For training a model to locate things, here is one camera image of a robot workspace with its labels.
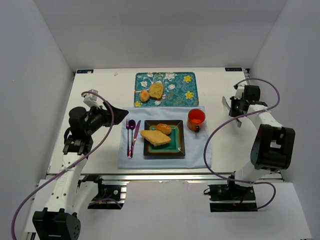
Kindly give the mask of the light toast slice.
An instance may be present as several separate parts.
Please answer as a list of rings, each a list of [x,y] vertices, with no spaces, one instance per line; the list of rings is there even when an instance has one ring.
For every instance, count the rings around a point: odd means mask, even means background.
[[[158,130],[141,130],[140,135],[155,147],[171,142],[169,136]]]

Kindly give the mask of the glazed bread bun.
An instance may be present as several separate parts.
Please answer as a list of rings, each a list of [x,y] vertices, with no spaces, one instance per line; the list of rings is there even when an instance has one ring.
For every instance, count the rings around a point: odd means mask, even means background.
[[[162,132],[165,135],[169,135],[172,132],[172,129],[169,125],[164,124],[164,123],[159,123],[155,126],[155,129],[157,131]]]

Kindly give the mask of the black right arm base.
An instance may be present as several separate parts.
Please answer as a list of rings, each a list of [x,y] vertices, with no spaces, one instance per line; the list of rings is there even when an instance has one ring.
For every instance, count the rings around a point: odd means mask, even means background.
[[[257,212],[256,195],[252,186],[246,187],[231,181],[211,184],[203,191],[209,196],[212,213]]]

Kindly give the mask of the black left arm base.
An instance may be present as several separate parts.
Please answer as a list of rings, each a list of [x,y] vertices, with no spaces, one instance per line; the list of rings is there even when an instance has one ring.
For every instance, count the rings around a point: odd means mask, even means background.
[[[92,199],[88,209],[120,210],[126,199],[127,183],[120,180],[107,180],[102,175],[85,175],[78,180],[78,188],[85,182],[94,182],[97,195]]]

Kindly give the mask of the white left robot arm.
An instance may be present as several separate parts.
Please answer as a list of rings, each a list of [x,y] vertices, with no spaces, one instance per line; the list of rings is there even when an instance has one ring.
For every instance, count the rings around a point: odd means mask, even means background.
[[[128,111],[113,106],[103,109],[91,103],[69,111],[69,128],[65,131],[62,174],[57,177],[43,210],[35,211],[32,223],[41,240],[76,240],[81,231],[80,212],[98,194],[97,181],[81,184],[81,172],[93,146],[92,135],[101,127],[118,125]]]

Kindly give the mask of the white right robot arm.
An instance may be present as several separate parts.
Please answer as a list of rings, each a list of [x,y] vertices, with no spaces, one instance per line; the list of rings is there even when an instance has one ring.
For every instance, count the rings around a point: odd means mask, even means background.
[[[240,84],[234,88],[236,92],[230,98],[229,116],[249,114],[247,118],[255,126],[257,134],[249,162],[235,171],[232,177],[237,185],[251,187],[264,175],[289,168],[296,132],[280,124],[267,110],[268,105],[260,101],[259,86]]]

